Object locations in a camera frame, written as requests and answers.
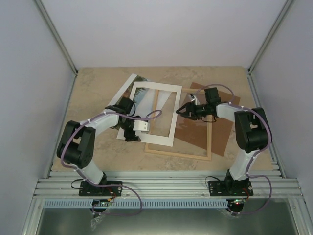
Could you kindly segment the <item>white mat board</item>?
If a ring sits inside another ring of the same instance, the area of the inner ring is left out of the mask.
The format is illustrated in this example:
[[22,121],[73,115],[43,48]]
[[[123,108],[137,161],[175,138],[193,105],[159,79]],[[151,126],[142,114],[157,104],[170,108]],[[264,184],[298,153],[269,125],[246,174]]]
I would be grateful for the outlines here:
[[177,116],[178,116],[176,114],[176,110],[179,107],[182,86],[164,84],[164,83],[156,83],[156,82],[148,82],[148,81],[134,82],[133,89],[130,94],[130,99],[133,99],[137,88],[148,88],[148,89],[153,89],[153,90],[176,93],[174,111],[172,115],[171,127],[170,127],[168,137],[144,133],[144,131],[141,131],[139,129],[139,125],[142,125],[142,124],[140,124],[139,121],[135,121],[135,134],[140,137],[142,142],[172,147],[173,142],[174,142],[175,127],[176,127]]

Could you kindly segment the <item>light wooden picture frame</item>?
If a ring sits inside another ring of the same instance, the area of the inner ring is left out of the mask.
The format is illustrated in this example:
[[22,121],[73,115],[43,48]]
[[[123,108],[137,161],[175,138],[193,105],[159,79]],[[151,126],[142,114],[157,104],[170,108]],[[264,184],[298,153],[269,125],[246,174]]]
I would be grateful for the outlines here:
[[[185,100],[186,95],[181,93],[180,105],[182,105]],[[164,120],[156,120],[152,122],[151,133],[152,134],[160,134],[162,136],[168,135],[170,131],[170,118],[163,117]],[[173,146],[164,146],[158,144],[149,144],[145,145],[144,149],[145,153],[150,154],[159,154],[165,156],[175,156],[182,158],[190,158],[196,160],[205,160],[210,161],[212,159],[212,152],[207,153],[206,150],[202,150],[199,147],[192,146],[184,141],[176,139],[174,137]]]

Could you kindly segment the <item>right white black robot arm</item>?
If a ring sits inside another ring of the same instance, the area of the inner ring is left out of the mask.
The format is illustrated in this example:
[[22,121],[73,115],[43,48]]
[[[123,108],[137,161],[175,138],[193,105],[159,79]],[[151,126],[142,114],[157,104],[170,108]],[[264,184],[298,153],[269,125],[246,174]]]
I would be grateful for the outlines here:
[[223,180],[224,189],[229,195],[237,195],[241,190],[248,189],[250,178],[256,178],[249,173],[257,157],[272,143],[272,133],[263,108],[247,108],[236,105],[232,100],[222,101],[216,87],[202,88],[205,104],[197,102],[196,94],[201,89],[190,94],[190,102],[176,110],[181,117],[190,120],[200,120],[206,116],[214,119],[223,118],[235,124],[236,143],[240,148],[232,167]]

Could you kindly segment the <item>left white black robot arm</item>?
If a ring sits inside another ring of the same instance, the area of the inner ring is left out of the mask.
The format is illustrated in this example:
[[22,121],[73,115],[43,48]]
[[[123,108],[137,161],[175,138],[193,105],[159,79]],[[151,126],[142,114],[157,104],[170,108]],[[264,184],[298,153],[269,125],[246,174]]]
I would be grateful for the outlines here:
[[65,125],[57,157],[62,166],[77,171],[90,184],[90,190],[95,195],[103,195],[107,191],[107,176],[92,160],[96,136],[118,127],[124,130],[125,141],[140,142],[134,130],[134,121],[140,116],[135,116],[135,111],[135,103],[123,97],[117,104],[107,106],[103,112],[88,120],[71,120]]

